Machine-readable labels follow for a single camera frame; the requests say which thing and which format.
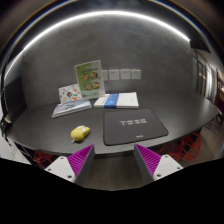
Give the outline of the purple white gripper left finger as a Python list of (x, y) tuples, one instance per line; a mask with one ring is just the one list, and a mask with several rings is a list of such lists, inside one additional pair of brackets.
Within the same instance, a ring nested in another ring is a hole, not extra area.
[(58, 157), (46, 168), (46, 171), (83, 186), (94, 156), (94, 146), (90, 145), (68, 157)]

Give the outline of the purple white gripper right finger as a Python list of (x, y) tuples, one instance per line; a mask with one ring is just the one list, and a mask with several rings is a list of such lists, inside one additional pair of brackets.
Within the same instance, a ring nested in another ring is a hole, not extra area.
[(168, 154), (159, 155), (138, 144), (134, 145), (134, 156), (145, 185), (182, 169), (182, 166)]

